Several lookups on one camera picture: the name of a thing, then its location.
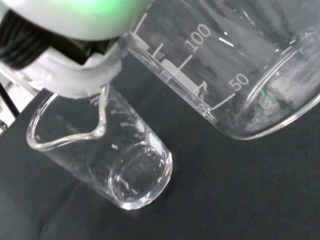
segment clear glass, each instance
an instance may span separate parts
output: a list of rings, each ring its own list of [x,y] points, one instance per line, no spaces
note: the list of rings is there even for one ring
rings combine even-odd
[[[90,99],[50,94],[27,142],[126,210],[156,199],[173,170],[170,151],[111,85]]]
[[[220,131],[255,139],[320,101],[319,0],[154,0],[129,50]]]

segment small glass beaker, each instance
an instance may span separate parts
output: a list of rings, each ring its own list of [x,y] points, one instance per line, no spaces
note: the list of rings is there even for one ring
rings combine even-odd
[[[156,199],[173,170],[171,152],[111,85],[90,99],[50,94],[27,142],[126,210]]]

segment printed number 50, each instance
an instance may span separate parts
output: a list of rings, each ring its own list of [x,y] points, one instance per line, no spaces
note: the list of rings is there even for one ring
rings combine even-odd
[[[239,92],[242,87],[248,85],[248,83],[249,79],[241,73],[239,73],[235,79],[232,79],[229,82],[230,86],[233,87],[236,92]]]

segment printed number 100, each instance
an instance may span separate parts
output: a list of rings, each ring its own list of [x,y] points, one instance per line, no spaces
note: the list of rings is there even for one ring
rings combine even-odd
[[[190,34],[190,39],[185,41],[185,44],[189,45],[193,52],[196,52],[201,45],[204,44],[205,38],[211,36],[210,28],[208,28],[204,24],[199,24],[197,27],[197,31],[194,31]]]

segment black cable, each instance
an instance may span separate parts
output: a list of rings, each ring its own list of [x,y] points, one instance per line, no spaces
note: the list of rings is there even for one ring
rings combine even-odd
[[[0,24],[0,61],[20,70],[51,45],[52,34],[8,11]]]
[[[7,107],[9,108],[10,112],[13,114],[13,116],[15,118],[18,117],[20,115],[20,112],[1,83],[0,83],[0,96],[4,101],[4,103],[7,105]]]

